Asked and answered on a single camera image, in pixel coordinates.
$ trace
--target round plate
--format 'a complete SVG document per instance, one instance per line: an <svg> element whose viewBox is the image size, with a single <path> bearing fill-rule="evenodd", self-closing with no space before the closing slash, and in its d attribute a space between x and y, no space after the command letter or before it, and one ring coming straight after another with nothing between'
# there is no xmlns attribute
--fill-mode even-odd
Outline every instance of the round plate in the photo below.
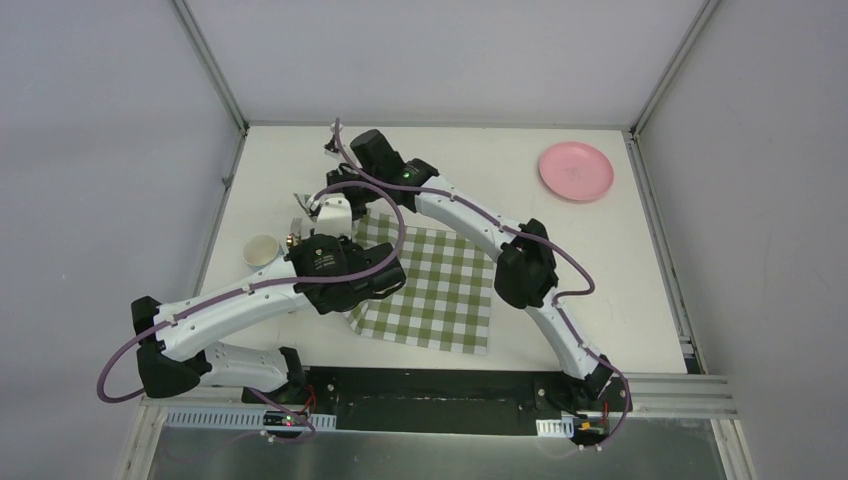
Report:
<svg viewBox="0 0 848 480"><path fill-rule="evenodd" d="M603 197L615 176L606 155L580 142L563 142L549 148L539 160L539 173L554 193L574 202Z"/></svg>

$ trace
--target wall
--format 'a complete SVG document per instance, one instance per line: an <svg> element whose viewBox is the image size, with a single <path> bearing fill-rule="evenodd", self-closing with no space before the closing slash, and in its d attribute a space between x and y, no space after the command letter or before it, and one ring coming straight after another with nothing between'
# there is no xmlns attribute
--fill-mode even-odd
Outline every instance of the wall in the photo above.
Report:
<svg viewBox="0 0 848 480"><path fill-rule="evenodd" d="M136 402L97 375L190 293L236 130L166 0L3 2L0 71L0 478L111 478Z"/></svg>
<svg viewBox="0 0 848 480"><path fill-rule="evenodd" d="M193 0L245 116L630 125L703 0Z"/></svg>
<svg viewBox="0 0 848 480"><path fill-rule="evenodd" d="M848 471L846 52L844 0L726 1L643 138L697 339L766 479Z"/></svg>

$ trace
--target white cup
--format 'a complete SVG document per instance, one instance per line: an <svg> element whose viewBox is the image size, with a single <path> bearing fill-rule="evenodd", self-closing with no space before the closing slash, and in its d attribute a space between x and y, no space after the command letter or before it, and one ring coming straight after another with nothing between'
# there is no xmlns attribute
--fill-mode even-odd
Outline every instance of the white cup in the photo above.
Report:
<svg viewBox="0 0 848 480"><path fill-rule="evenodd" d="M272 235L257 235L250 239L242 249L242 259L251 270L267 267L277 258L282 249L280 242Z"/></svg>

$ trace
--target table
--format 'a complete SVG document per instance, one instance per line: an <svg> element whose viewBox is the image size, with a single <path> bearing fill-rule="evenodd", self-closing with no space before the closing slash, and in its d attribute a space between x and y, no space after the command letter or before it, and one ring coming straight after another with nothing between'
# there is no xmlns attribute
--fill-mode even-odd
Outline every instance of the table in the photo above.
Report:
<svg viewBox="0 0 848 480"><path fill-rule="evenodd" d="M347 143L367 127L345 127ZM470 197L503 215L542 221L550 238L586 267L597 291L568 301L594 345L625 372L686 373L660 269L621 132L605 130L380 127L405 160L418 157ZM203 291L250 274L241 260L254 235L284 239L303 216L293 193L314 193L336 162L324 155L329 127L251 127L215 241ZM615 182L600 201L577 205L551 193L537 160L563 141L603 152ZM380 201L374 209L390 212ZM441 224L404 211L407 223ZM560 289L583 288L558 259ZM532 319L495 296L486 355L442 352L356 335L341 314L281 314L223 340L251 348L298 350L304 365L471 370L558 370Z"/></svg>

